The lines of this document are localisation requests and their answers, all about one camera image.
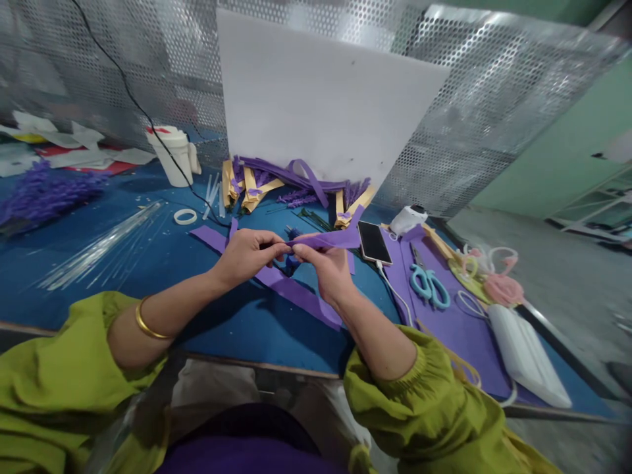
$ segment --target scissors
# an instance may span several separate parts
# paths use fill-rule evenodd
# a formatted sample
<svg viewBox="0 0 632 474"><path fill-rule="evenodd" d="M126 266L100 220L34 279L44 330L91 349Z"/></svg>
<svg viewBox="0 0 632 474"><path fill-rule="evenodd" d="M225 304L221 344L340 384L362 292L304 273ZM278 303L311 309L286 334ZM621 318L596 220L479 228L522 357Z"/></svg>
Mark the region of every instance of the scissors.
<svg viewBox="0 0 632 474"><path fill-rule="evenodd" d="M426 269L421 255L410 242L410 250L415 257L415 263L410 266L413 274L410 276L410 286L420 298L428 300L437 309L450 307L450 295L443 283L435 276L435 272Z"/></svg>

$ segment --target green sleeve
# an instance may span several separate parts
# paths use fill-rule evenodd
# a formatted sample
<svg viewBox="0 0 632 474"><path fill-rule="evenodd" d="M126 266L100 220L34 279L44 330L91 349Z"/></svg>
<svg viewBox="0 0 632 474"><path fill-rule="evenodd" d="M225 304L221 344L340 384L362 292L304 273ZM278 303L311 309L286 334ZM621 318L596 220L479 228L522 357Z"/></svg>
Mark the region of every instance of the green sleeve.
<svg viewBox="0 0 632 474"><path fill-rule="evenodd" d="M164 359L123 373L107 329L137 300L104 292L70 307L52 338L32 339L0 355L0 471L82 472L92 440L122 413L122 402L148 387Z"/></svg>
<svg viewBox="0 0 632 474"><path fill-rule="evenodd" d="M527 445L512 444L502 408L454 378L448 354L433 337L400 329L417 347L406 375L376 379L356 348L344 377L357 422L380 449L400 459L400 474L559 472Z"/></svg>

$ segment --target bracelet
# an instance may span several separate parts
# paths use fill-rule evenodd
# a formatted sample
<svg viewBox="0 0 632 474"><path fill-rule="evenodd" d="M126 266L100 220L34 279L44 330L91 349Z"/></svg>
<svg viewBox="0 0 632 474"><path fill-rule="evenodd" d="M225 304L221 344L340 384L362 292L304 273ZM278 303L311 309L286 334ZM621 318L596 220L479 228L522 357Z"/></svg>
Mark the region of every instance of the bracelet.
<svg viewBox="0 0 632 474"><path fill-rule="evenodd" d="M142 300L140 300L140 303L138 304L138 306L136 306L136 323L138 324L138 327L140 327L140 330L143 331L146 335L148 335L149 337L153 337L154 339L173 339L173 337L171 336L163 336L162 334L153 332L151 329L147 327L147 325L145 324L145 321L143 321L143 318L140 315L140 308L141 306L143 306L143 303L145 302L145 300L148 299L150 296L152 295L144 297Z"/></svg>

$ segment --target person's left hand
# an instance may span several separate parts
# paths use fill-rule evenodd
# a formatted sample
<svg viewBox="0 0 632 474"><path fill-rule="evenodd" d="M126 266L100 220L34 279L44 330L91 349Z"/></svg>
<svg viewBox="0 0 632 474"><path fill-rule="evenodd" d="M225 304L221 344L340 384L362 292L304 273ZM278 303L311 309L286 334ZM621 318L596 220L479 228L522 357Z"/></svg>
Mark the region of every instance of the person's left hand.
<svg viewBox="0 0 632 474"><path fill-rule="evenodd" d="M209 273L228 291L254 277L264 265L272 267L274 259L283 261L283 254L291 251L274 232L240 229Z"/></svg>

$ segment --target phone screen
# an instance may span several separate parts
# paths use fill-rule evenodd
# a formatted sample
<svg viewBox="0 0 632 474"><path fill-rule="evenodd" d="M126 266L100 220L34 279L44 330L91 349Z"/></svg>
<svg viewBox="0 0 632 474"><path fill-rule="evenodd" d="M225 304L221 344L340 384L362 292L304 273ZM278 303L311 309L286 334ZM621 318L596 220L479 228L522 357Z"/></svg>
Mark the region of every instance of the phone screen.
<svg viewBox="0 0 632 474"><path fill-rule="evenodd" d="M357 229L360 232L362 254L366 259L379 260L391 265L392 260L388 254L380 226L360 221L357 224Z"/></svg>

